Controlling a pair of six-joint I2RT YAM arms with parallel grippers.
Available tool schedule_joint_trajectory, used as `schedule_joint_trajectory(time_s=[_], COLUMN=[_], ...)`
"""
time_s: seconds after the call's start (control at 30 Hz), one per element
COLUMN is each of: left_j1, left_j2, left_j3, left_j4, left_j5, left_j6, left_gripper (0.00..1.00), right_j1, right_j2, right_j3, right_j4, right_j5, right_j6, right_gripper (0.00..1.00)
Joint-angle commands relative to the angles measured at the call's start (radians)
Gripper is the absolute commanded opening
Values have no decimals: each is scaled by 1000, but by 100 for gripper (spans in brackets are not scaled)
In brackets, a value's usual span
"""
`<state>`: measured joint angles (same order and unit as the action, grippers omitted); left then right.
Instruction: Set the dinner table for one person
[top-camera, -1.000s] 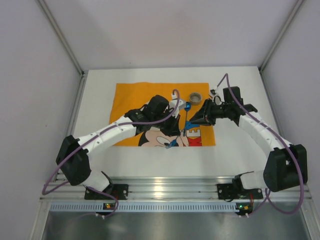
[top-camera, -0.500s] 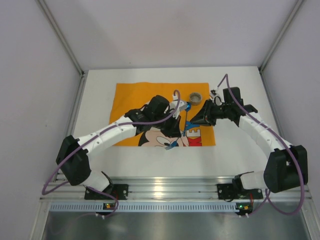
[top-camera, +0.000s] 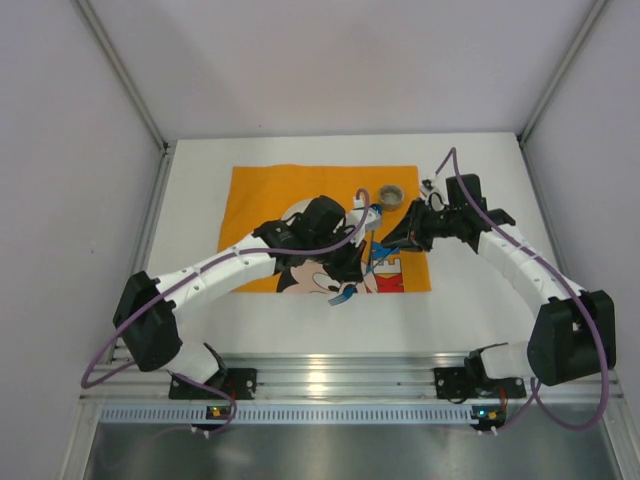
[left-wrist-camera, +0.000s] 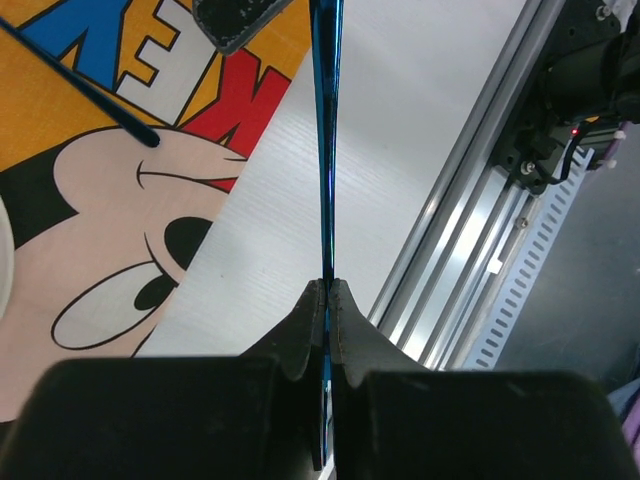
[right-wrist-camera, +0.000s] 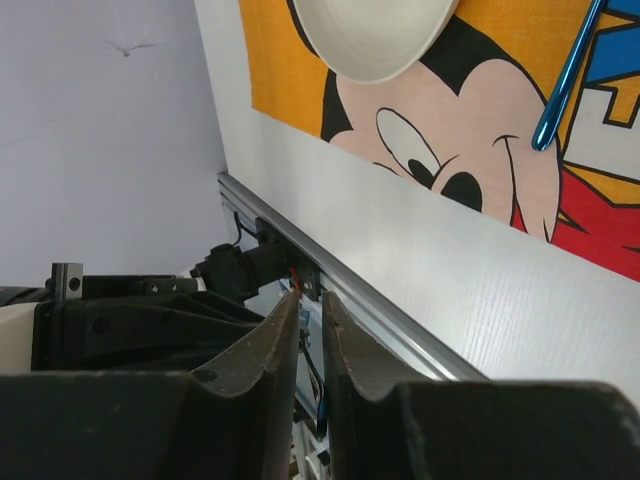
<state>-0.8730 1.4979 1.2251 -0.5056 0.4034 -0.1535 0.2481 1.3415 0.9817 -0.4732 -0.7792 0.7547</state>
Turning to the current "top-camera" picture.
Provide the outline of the blue metal spoon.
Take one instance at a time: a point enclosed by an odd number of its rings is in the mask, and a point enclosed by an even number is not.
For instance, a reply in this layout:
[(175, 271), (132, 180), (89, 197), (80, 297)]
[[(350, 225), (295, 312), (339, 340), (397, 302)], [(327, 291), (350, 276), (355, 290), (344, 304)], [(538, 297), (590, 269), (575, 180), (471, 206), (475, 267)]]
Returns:
[(382, 225), (383, 208), (380, 204), (374, 203), (370, 207), (370, 213), (373, 215), (373, 219), (368, 223), (369, 245), (373, 246), (376, 231)]

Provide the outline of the small grey ceramic cup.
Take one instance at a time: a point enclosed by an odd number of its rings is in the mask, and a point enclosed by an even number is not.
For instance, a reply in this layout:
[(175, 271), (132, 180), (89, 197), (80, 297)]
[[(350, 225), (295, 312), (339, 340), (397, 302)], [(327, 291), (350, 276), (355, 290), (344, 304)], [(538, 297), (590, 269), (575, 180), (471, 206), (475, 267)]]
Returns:
[(386, 184), (378, 190), (378, 203), (383, 211), (399, 210), (404, 203), (403, 189), (395, 184)]

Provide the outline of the cream round plate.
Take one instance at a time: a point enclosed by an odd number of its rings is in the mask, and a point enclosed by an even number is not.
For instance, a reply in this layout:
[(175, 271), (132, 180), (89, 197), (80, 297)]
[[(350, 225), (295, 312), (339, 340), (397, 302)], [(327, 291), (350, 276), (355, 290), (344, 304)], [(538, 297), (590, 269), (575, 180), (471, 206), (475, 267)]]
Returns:
[(281, 220), (284, 221), (285, 223), (290, 222), (292, 219), (295, 218), (296, 215), (303, 213), (311, 201), (312, 199), (308, 198), (308, 199), (304, 199), (296, 202), (294, 205), (289, 207), (284, 212), (284, 214), (281, 217)]

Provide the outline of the orange cartoon mouse placemat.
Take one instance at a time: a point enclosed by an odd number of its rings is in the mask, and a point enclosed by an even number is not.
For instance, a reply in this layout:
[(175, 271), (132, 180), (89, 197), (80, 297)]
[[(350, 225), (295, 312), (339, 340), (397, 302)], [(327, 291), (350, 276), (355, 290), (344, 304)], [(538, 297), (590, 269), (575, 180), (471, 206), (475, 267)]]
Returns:
[(218, 249), (224, 250), (266, 221), (280, 219), (296, 202), (326, 195), (345, 210), (353, 207), (356, 191), (366, 189), (371, 201), (386, 184), (400, 186), (402, 207), (384, 212), (373, 246), (362, 259), (364, 280), (339, 283), (324, 268), (307, 261), (283, 273), (256, 280), (238, 290), (244, 293), (322, 293), (330, 296), (353, 293), (421, 293), (431, 290), (427, 257), (423, 253), (391, 252), (380, 244), (401, 221), (412, 200), (419, 195), (415, 166), (299, 166), (236, 167), (233, 169)]

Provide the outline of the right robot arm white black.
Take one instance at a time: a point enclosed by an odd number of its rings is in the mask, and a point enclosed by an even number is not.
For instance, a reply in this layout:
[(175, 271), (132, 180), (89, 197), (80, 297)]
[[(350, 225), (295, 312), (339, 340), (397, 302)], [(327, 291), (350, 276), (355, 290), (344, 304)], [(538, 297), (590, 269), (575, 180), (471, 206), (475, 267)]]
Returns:
[(449, 177), (446, 189), (441, 208), (433, 204), (435, 194), (412, 201), (382, 244), (429, 252), (435, 240), (456, 238), (499, 271), (529, 307), (534, 325), (528, 340), (481, 347), (465, 358), (472, 385), (491, 390), (502, 379), (535, 377), (555, 386), (614, 368), (613, 299), (549, 271), (546, 260), (526, 246), (515, 220), (487, 207), (477, 175)]

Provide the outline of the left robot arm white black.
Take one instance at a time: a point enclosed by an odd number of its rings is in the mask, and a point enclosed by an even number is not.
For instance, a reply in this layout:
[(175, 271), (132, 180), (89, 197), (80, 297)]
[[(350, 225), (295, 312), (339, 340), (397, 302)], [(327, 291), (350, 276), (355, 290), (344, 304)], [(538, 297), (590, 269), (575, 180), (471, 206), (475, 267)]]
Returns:
[(140, 371), (165, 370), (179, 382), (220, 389), (228, 375), (224, 361), (210, 345), (182, 339), (183, 324), (219, 297), (307, 261), (340, 283), (362, 280), (366, 233), (378, 220), (365, 190), (351, 211), (325, 195), (315, 197), (196, 264), (158, 277), (132, 275), (114, 326)]

